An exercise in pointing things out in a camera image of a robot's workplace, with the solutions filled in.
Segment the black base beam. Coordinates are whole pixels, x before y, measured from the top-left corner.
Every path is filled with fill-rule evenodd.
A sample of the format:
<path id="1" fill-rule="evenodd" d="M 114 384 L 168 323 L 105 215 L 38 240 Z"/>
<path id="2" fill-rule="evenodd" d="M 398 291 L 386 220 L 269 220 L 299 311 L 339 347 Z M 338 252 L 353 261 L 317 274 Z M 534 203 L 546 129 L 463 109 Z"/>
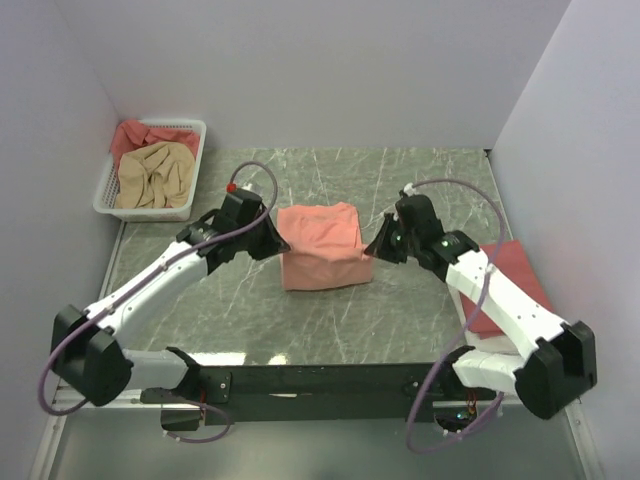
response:
<path id="1" fill-rule="evenodd" d="M 186 390 L 145 389 L 170 432 L 240 422 L 408 417 L 428 363 L 206 366 Z"/>

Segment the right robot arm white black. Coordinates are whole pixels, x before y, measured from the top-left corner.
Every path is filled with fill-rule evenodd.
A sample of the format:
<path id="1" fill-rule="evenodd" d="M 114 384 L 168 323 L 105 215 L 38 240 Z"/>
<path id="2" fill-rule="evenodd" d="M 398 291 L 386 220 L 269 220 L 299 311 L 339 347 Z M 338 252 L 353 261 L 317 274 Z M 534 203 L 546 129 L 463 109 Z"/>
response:
<path id="1" fill-rule="evenodd" d="M 515 395 L 534 416 L 548 420 L 597 383 L 594 332 L 550 312 L 503 274 L 463 232 L 447 232 L 431 200 L 401 193 L 366 255 L 390 263 L 415 259 L 451 290 L 472 301 L 513 344 L 512 353 L 451 344 L 429 370 L 444 395 L 460 399 L 484 388 Z"/>

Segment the folded white t shirt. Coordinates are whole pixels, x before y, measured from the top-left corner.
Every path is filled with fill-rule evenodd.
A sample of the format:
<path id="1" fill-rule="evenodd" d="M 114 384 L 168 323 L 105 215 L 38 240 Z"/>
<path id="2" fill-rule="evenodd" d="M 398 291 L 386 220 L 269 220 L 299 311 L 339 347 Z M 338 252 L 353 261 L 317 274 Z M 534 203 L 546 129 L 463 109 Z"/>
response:
<path id="1" fill-rule="evenodd" d="M 476 305 L 453 287 L 449 287 L 448 290 L 458 314 L 459 323 L 464 325 Z M 464 332 L 464 339 L 468 345 L 478 350 L 510 355 L 518 353 L 513 342 L 489 319 L 484 311 L 479 312 L 474 323 Z"/>

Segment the beige crumpled t shirt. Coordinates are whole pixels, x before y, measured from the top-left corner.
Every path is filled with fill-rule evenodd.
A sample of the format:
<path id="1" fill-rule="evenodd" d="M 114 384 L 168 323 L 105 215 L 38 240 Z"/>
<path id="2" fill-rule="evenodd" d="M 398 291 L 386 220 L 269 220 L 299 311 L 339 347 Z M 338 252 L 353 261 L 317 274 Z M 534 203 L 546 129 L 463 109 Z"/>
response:
<path id="1" fill-rule="evenodd" d="M 181 208 L 188 201 L 196 166 L 186 145 L 159 142 L 121 157 L 117 176 L 119 209 Z"/>

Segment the dusty red crumpled t shirt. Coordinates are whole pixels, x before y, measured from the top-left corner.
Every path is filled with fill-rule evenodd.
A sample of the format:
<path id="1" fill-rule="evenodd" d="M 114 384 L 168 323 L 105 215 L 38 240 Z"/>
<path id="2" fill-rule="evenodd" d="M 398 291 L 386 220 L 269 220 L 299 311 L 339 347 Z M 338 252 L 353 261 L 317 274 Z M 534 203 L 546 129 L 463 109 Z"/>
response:
<path id="1" fill-rule="evenodd" d="M 200 145 L 200 136 L 191 130 L 148 126 L 138 120 L 129 119 L 117 126 L 112 138 L 110 152 L 113 159 L 118 162 L 126 153 L 159 142 L 183 144 L 196 157 Z"/>

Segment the folded dark red t shirt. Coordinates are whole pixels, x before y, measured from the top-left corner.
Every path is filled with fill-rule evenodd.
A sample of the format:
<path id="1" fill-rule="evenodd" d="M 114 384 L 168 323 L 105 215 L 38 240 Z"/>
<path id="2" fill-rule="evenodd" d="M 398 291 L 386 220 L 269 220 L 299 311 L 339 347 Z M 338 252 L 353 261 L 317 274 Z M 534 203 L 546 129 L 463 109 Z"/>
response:
<path id="1" fill-rule="evenodd" d="M 530 331 L 543 310 L 554 312 L 519 240 L 503 243 L 494 265 L 481 311 L 506 336 Z"/>

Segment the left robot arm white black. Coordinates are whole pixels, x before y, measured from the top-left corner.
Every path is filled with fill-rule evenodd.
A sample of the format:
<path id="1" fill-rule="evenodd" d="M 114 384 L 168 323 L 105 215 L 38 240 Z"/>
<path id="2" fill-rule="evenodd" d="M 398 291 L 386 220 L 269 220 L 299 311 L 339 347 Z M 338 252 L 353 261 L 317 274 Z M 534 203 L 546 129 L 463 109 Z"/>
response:
<path id="1" fill-rule="evenodd" d="M 262 198 L 237 188 L 183 228 L 152 264 L 111 295 L 79 310 L 67 306 L 54 319 L 49 370 L 95 406 L 131 389 L 163 389 L 176 401 L 197 398 L 201 366 L 168 347 L 128 349 L 136 332 L 190 285 L 240 252 L 264 260 L 289 251 Z"/>

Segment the white plastic basket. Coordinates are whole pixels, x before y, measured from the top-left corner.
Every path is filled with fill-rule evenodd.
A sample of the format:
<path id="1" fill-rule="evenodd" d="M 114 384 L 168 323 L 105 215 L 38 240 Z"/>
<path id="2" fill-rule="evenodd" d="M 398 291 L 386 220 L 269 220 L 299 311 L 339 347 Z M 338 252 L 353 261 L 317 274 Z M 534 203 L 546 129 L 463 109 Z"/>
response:
<path id="1" fill-rule="evenodd" d="M 119 209 L 115 207 L 116 196 L 119 193 L 119 181 L 117 170 L 119 162 L 116 162 L 109 150 L 109 156 L 103 175 L 98 185 L 94 198 L 94 210 L 100 214 L 112 215 L 126 222 L 180 222 L 189 218 L 193 204 L 197 177 L 200 169 L 204 141 L 206 137 L 206 125 L 198 120 L 138 120 L 148 126 L 171 127 L 191 130 L 200 136 L 200 145 L 197 153 L 194 179 L 188 201 L 181 208 L 164 209 Z"/>

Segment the salmon pink t shirt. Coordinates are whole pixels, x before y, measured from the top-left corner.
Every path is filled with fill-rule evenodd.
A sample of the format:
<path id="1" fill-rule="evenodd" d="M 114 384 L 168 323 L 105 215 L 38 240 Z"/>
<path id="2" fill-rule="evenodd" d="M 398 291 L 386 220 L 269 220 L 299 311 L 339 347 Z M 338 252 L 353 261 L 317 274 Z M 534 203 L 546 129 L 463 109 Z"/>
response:
<path id="1" fill-rule="evenodd" d="M 280 257 L 284 290 L 330 290 L 373 280 L 373 258 L 364 253 L 355 206 L 282 208 L 277 229 L 290 246 Z"/>

